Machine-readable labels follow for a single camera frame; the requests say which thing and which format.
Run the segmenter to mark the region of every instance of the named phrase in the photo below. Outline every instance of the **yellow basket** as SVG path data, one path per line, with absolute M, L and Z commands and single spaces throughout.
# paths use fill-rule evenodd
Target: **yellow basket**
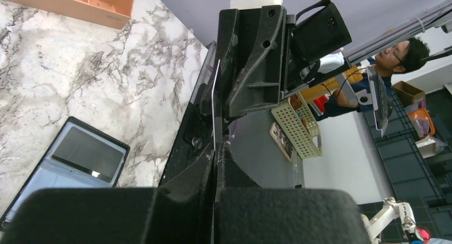
M 300 158 L 310 158 L 322 155 L 320 128 L 308 108 L 304 98 L 297 95 L 303 105 L 295 111 L 290 104 L 290 98 L 271 110 L 281 129 L 292 142 Z M 297 112 L 305 119 L 307 128 L 301 123 Z

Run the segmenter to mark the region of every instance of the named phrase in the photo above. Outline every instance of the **glasses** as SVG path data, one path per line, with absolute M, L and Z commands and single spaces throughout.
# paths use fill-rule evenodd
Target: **glasses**
M 399 51 L 397 45 L 392 46 L 392 54 L 400 61 L 400 64 L 403 64 L 403 61 L 396 55 L 396 51 Z

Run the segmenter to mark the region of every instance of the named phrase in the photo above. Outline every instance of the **white marble countertop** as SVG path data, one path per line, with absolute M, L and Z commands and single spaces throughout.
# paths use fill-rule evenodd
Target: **white marble countertop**
M 69 116 L 131 150 L 118 186 L 156 186 L 207 53 L 160 0 L 122 30 L 0 1 L 0 215 Z

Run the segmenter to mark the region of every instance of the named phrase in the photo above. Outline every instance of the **cardboard box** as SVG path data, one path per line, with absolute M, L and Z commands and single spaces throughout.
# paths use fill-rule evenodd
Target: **cardboard box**
M 6 0 L 117 29 L 131 18 L 134 0 Z
M 392 85 L 395 93 L 402 102 L 404 107 L 407 107 L 414 103 L 419 103 L 422 100 L 425 101 L 425 92 L 416 88 L 415 86 L 411 86 L 406 82 L 398 82 Z

